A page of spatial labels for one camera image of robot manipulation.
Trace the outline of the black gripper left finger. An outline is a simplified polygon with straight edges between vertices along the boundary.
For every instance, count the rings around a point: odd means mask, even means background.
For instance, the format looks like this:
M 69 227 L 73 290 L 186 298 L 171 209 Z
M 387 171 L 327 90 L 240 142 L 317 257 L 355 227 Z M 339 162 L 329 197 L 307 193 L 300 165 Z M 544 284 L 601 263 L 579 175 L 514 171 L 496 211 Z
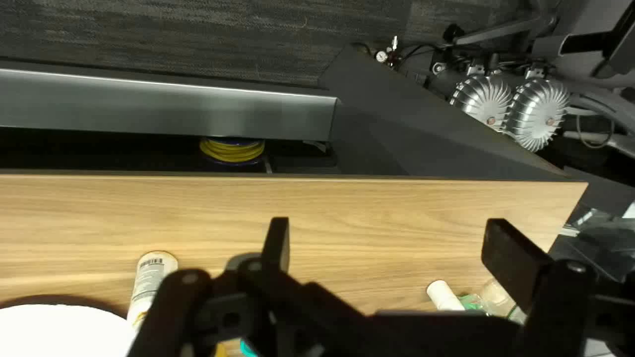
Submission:
M 262 261 L 268 271 L 286 273 L 290 269 L 290 221 L 286 217 L 270 221 Z

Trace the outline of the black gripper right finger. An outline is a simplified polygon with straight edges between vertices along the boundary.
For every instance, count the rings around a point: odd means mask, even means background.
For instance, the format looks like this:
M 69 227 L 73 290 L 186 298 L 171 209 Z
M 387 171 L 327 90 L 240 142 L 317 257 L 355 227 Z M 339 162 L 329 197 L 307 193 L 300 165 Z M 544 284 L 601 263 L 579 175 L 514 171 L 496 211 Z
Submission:
M 542 306 L 554 261 L 512 223 L 486 223 L 480 263 L 522 312 Z

